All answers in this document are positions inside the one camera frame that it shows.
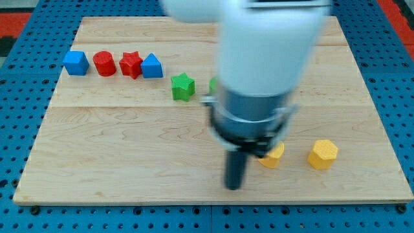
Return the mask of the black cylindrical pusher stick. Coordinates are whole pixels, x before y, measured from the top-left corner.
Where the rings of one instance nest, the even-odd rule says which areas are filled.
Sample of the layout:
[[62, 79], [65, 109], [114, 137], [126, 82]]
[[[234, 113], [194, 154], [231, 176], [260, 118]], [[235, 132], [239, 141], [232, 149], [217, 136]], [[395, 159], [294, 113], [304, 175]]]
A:
[[226, 169], [224, 184], [229, 190], [237, 190], [241, 187], [246, 170], [248, 154], [243, 151], [226, 152]]

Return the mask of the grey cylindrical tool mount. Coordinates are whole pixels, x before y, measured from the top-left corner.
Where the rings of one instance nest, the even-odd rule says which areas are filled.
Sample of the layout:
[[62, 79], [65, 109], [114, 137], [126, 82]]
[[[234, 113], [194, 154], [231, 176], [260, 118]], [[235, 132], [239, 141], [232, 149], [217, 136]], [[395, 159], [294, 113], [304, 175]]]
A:
[[211, 133], [227, 154], [263, 158], [289, 133], [298, 106], [287, 99], [287, 94], [259, 97], [217, 89], [204, 95], [201, 103], [209, 108]]

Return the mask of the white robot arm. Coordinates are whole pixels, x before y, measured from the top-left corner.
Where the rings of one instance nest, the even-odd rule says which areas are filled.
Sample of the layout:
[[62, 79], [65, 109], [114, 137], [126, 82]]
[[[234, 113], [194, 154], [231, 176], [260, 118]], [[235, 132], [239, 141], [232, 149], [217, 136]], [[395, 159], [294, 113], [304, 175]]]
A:
[[318, 40], [331, 2], [163, 0], [183, 23], [217, 23], [216, 90], [202, 98], [226, 148], [224, 183], [243, 183], [248, 157], [264, 157], [289, 130], [289, 98]]

